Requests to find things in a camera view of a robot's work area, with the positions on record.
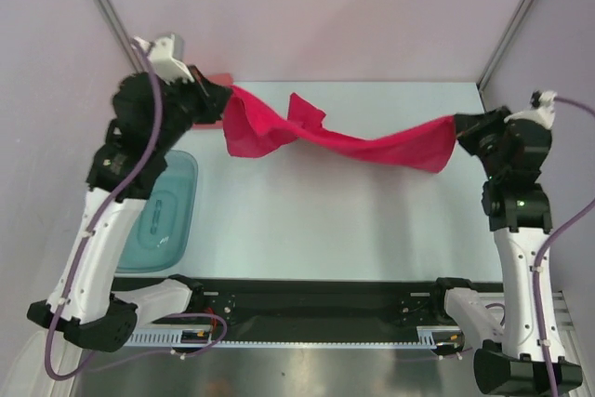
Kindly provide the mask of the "folded salmon pink t shirt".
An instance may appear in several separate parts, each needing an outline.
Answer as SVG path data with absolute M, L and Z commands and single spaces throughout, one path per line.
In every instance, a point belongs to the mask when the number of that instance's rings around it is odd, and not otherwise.
M 207 77 L 207 79 L 215 84 L 221 86 L 231 86 L 233 84 L 233 77 L 230 73 L 218 73 L 212 74 Z M 207 129 L 221 129 L 222 128 L 222 121 L 218 120 L 215 123 L 211 124 L 198 124 L 192 127 L 194 130 L 207 130 Z

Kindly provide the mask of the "left aluminium frame post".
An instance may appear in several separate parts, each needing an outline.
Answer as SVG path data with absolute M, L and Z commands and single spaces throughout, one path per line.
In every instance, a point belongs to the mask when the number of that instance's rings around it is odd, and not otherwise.
M 129 43 L 129 34 L 122 22 L 120 15 L 116 11 L 112 0 L 93 0 L 100 15 L 105 21 L 112 37 L 114 38 L 119 49 L 125 56 L 125 59 L 134 72 L 142 70 L 139 57 L 136 55 L 131 44 Z

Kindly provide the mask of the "aluminium frame post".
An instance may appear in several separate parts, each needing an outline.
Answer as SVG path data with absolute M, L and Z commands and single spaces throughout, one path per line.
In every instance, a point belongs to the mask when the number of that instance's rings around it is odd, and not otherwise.
M 139 57 L 136 55 L 131 44 L 129 43 L 129 34 L 122 22 L 120 15 L 116 11 L 112 0 L 93 0 L 100 15 L 105 21 L 112 37 L 114 38 L 119 49 L 125 56 L 125 59 L 134 72 L 142 70 Z
M 515 7 L 504 32 L 497 41 L 495 49 L 492 51 L 481 75 L 479 76 L 478 81 L 476 82 L 476 87 L 478 88 L 478 91 L 481 95 L 488 87 L 498 66 L 506 56 L 517 33 L 520 31 L 523 23 L 528 18 L 535 3 L 536 0 L 520 0 L 518 5 Z

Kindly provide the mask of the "red t shirt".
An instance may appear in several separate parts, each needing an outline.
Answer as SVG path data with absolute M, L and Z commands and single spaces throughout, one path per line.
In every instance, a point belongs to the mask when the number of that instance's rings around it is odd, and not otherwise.
M 303 140 L 357 161 L 436 174 L 446 167 L 456 146 L 453 115 L 375 139 L 329 130 L 325 118 L 325 111 L 296 93 L 289 96 L 282 117 L 251 92 L 233 86 L 221 123 L 228 154 L 240 158 L 262 158 Z

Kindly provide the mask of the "teal transparent plastic bin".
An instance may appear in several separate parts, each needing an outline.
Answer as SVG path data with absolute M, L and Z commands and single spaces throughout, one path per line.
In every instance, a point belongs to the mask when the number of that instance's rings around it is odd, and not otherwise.
M 192 155 L 169 152 L 167 167 L 133 225 L 119 259 L 118 273 L 163 271 L 180 261 L 189 238 L 198 184 Z

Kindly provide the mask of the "right aluminium frame post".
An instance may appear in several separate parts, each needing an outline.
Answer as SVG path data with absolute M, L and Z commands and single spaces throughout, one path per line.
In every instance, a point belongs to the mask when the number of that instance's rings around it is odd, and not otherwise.
M 476 82 L 476 87 L 478 88 L 478 91 L 481 95 L 488 87 L 498 66 L 506 56 L 517 33 L 520 31 L 523 23 L 528 18 L 535 3 L 536 0 L 520 0 L 518 5 L 515 7 L 504 32 L 497 41 L 495 49 L 492 51 L 481 75 L 479 76 L 478 81 Z

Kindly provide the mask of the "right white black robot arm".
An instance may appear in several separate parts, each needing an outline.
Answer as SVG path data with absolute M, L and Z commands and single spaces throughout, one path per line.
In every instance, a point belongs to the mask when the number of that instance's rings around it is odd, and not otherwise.
M 453 321 L 473 348 L 480 391 L 502 396 L 561 396 L 583 383 L 559 336 L 549 273 L 553 223 L 538 182 L 552 145 L 550 106 L 513 113 L 502 107 L 454 117 L 456 140 L 486 174 L 482 205 L 494 236 L 503 280 L 504 319 L 482 304 L 468 281 L 445 278 L 429 300 L 430 316 Z

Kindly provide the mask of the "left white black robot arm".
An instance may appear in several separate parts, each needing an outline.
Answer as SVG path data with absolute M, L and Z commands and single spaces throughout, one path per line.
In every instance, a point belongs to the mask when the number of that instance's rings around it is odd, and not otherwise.
M 115 294 L 112 281 L 126 239 L 167 167 L 166 155 L 196 124 L 221 119 L 231 88 L 196 68 L 189 79 L 163 81 L 153 72 L 125 78 L 112 96 L 114 118 L 86 178 L 85 208 L 73 251 L 56 289 L 34 302 L 28 319 L 83 350 L 114 352 L 139 325 L 176 314 L 199 320 L 201 286 L 173 275 L 156 285 Z

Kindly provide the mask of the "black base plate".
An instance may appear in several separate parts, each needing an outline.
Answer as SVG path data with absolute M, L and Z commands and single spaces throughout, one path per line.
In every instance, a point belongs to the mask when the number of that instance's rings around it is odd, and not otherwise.
M 434 282 L 273 281 L 196 279 L 199 295 L 184 317 L 158 324 L 209 324 L 198 312 L 223 318 L 234 340 L 376 341 L 411 339 L 418 326 L 451 325 L 445 292 L 457 286 L 500 292 L 500 283 L 443 277 Z

